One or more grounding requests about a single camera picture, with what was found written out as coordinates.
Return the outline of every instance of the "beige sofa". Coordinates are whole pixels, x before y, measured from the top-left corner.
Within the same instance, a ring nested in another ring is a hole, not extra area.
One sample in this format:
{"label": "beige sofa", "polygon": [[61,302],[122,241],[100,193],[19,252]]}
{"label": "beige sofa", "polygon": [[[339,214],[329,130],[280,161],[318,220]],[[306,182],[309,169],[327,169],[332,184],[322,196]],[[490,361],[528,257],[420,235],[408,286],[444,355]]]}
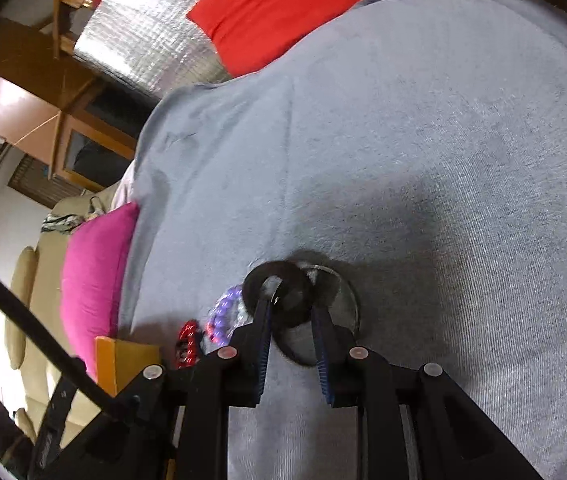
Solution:
{"label": "beige sofa", "polygon": [[[110,209],[116,184],[96,194],[103,208]],[[52,210],[57,215],[87,214],[94,195],[61,200]],[[62,327],[59,314],[60,274],[64,264],[68,235],[42,233],[36,249],[26,247],[21,253],[12,279],[11,289],[37,316],[68,353],[72,350]],[[21,330],[6,320],[6,350],[10,365],[20,370],[26,391],[26,406],[18,410],[16,423],[33,441],[46,412],[60,374],[43,354],[26,339]],[[83,394],[77,394],[68,414],[62,447],[68,444],[99,410]]]}

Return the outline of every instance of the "bed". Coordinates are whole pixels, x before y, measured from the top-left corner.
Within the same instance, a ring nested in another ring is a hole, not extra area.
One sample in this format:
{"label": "bed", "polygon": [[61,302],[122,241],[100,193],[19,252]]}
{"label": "bed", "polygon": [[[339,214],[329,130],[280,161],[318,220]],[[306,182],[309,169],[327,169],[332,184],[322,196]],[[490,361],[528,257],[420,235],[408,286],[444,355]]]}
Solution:
{"label": "bed", "polygon": [[[167,95],[134,193],[119,337],[170,349],[258,263],[329,264],[361,344],[438,362],[567,479],[567,15],[364,0],[260,72]],[[355,478],[355,420],[272,347],[229,478]]]}

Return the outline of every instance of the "black cable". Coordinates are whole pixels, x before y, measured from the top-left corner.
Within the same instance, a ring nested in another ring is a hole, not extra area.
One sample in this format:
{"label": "black cable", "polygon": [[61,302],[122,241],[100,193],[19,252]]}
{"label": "black cable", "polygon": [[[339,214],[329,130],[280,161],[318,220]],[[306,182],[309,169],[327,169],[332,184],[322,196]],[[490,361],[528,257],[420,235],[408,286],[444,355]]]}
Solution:
{"label": "black cable", "polygon": [[66,353],[61,345],[46,330],[41,322],[19,301],[3,283],[0,282],[0,310],[39,348],[46,358],[88,399],[99,408],[116,419],[121,419],[125,413],[115,402],[95,383],[86,372],[81,370]]}

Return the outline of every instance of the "light pink fabric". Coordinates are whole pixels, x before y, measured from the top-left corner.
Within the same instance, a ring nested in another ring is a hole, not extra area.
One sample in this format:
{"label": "light pink fabric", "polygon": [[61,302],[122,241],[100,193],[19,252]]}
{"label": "light pink fabric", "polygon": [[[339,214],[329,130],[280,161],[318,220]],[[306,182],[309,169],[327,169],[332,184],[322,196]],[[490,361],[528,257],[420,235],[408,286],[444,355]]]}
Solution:
{"label": "light pink fabric", "polygon": [[139,206],[128,203],[77,228],[62,270],[61,317],[68,341],[96,377],[95,338],[113,336]]}
{"label": "light pink fabric", "polygon": [[113,196],[113,201],[110,204],[110,211],[117,209],[124,204],[132,202],[132,186],[134,184],[134,160],[130,163],[130,166],[126,168],[124,176],[121,181],[119,181],[119,186],[117,186],[117,191]]}

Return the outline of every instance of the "wooden chair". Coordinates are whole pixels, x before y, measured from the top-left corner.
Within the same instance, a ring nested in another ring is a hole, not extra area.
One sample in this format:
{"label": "wooden chair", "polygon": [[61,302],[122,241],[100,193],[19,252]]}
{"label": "wooden chair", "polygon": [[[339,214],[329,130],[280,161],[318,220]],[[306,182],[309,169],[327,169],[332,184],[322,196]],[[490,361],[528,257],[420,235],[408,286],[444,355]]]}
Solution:
{"label": "wooden chair", "polygon": [[77,35],[70,31],[72,13],[86,7],[93,9],[93,0],[54,0],[52,12],[53,55],[59,59],[62,52],[72,56],[77,42]]}

